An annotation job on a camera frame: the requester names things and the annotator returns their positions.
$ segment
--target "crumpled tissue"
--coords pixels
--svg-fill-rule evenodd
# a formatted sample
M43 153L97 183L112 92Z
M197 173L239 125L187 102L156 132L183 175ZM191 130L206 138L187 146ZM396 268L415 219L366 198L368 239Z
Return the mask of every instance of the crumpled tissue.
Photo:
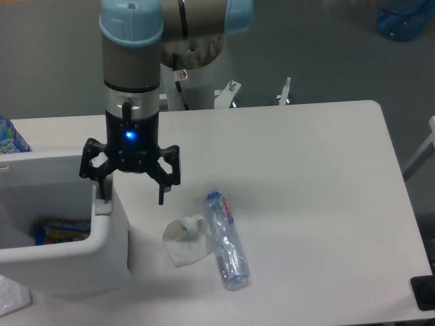
M201 215L185 216L170 222L162 239L175 267L191 265L213 250L209 224Z

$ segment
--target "gray floor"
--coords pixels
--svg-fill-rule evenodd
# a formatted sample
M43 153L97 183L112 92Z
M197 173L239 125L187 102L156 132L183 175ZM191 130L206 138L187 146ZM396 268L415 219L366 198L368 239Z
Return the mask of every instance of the gray floor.
M291 75L297 104L375 100L402 166L435 114L435 18L419 39L394 42L376 30L379 4L254 0L251 30L228 38L216 62L216 88L234 79L242 106L268 105ZM102 114L98 16L99 0L1 2L0 112ZM435 236L434 159L408 190L423 233Z

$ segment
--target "white container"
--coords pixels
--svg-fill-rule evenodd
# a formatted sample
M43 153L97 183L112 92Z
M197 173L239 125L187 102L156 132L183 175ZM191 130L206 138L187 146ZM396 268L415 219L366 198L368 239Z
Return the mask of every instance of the white container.
M78 176L81 152L0 156L0 274L53 295L121 287L128 270L129 222L113 189ZM91 219L86 240L34 245L38 219Z

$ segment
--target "blue plastic bottle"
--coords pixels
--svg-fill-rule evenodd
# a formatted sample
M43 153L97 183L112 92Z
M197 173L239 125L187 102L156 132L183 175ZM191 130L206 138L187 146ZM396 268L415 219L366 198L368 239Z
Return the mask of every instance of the blue plastic bottle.
M31 151L30 146L14 128L13 123L0 114L0 154Z
M213 190L207 194L204 206L224 286L239 289L247 284L250 272L228 201Z
M384 0L376 18L379 31L395 41L418 37L428 22L435 0Z

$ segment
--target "blue led light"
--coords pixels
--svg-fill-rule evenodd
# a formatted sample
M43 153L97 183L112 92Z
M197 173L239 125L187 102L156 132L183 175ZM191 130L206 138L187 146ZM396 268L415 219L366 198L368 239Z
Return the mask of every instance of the blue led light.
M127 139L129 141L132 141L132 140L134 140L136 138L136 134L133 131L127 131L125 133L125 137L127 137Z

